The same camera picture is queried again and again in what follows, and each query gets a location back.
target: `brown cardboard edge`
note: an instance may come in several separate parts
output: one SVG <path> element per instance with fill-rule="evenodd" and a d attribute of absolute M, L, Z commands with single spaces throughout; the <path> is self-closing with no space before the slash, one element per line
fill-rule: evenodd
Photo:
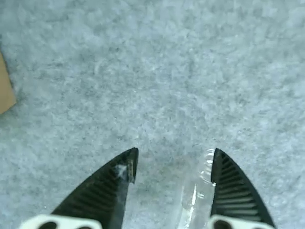
<path fill-rule="evenodd" d="M 0 53 L 0 114 L 6 112 L 16 103 L 16 96 L 10 83 L 9 74 L 5 67 L 5 62 L 2 54 Z"/>

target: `clear plastic piece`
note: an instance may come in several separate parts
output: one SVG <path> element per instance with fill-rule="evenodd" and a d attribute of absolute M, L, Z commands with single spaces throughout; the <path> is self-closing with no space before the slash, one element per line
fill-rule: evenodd
<path fill-rule="evenodd" d="M 197 167 L 186 176 L 180 189 L 177 213 L 173 218 L 173 229 L 206 229 L 211 214 L 215 184 L 211 182 L 214 150 L 203 154 Z"/>

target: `ribbed texture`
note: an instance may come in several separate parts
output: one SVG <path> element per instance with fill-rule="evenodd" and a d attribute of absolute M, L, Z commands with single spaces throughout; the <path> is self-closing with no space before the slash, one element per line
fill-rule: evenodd
<path fill-rule="evenodd" d="M 216 183 L 211 215 L 264 222 L 274 227 L 257 191 L 240 167 L 223 151 L 215 150 L 212 182 Z"/>
<path fill-rule="evenodd" d="M 79 185 L 53 214 L 95 219 L 103 229 L 121 229 L 128 185 L 135 180 L 137 162 L 136 148 L 118 155 Z"/>

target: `gray carpet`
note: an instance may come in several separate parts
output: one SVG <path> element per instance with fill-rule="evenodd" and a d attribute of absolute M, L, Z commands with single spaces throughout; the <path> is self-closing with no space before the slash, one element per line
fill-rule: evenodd
<path fill-rule="evenodd" d="M 140 150 L 126 229 L 161 229 L 181 177 L 226 151 L 279 229 L 305 228 L 304 0 L 0 0 L 18 104 L 0 115 L 0 228 Z"/>

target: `white handle part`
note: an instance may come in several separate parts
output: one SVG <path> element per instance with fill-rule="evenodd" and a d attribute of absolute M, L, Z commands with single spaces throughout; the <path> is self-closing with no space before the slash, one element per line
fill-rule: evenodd
<path fill-rule="evenodd" d="M 37 215 L 23 222 L 19 229 L 102 229 L 100 222 L 58 215 Z"/>
<path fill-rule="evenodd" d="M 213 215 L 207 223 L 207 229 L 275 229 L 266 223 Z"/>

